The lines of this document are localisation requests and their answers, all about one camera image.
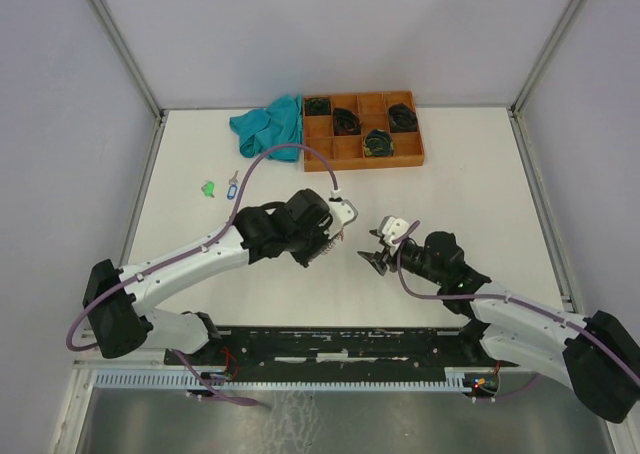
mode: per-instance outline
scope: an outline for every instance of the keychain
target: keychain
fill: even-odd
[[[227,199],[232,200],[238,192],[238,171],[229,179],[229,190],[227,191]]]

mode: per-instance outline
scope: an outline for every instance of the white wall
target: white wall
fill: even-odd
[[[412,89],[510,104],[569,0],[107,0],[163,107]]]
[[[590,312],[640,340],[640,3],[589,0],[525,120]]]
[[[0,0],[0,439],[45,452],[93,263],[116,257],[153,120],[84,0]]]

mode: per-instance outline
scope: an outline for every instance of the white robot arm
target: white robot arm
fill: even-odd
[[[514,294],[467,265],[453,234],[433,232],[418,245],[409,237],[417,224],[386,217],[371,231],[383,249],[360,256],[381,275],[398,272],[413,297],[469,317],[461,335],[470,353],[482,349],[555,379],[600,417],[622,422],[640,399],[640,348],[615,317],[598,311],[588,318]],[[438,294],[413,292],[402,270],[436,283]]]
[[[307,267],[330,249],[357,215],[338,192],[332,191],[325,201],[305,189],[286,203],[242,209],[233,226],[214,243],[220,229],[150,261],[120,269],[108,259],[96,264],[85,292],[85,307],[109,288],[122,285],[88,314],[103,357],[120,357],[138,348],[192,354],[216,342],[220,336],[207,314],[177,314],[156,306],[203,279],[283,252],[290,252],[298,264]]]

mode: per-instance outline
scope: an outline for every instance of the white cable tray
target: white cable tray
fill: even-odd
[[[227,382],[216,386],[234,391],[363,391],[363,392],[470,392],[464,374],[445,372],[442,382]],[[189,372],[100,369],[94,387],[116,389],[204,389]]]

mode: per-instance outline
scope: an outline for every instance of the orange compartment tray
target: orange compartment tray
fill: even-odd
[[[331,113],[336,107],[349,109],[360,119],[359,135],[336,136],[333,132],[333,116],[307,116],[303,108],[304,143],[320,152],[336,171],[350,169],[382,169],[387,167],[413,167],[424,164],[425,152],[420,126],[415,132],[392,132],[394,152],[388,157],[366,157],[364,138],[373,129],[389,130],[389,107],[406,104],[416,111],[411,91],[362,92],[356,94],[330,94],[305,96],[308,99],[328,98]],[[305,152],[304,170],[324,171],[325,167],[313,154]]]

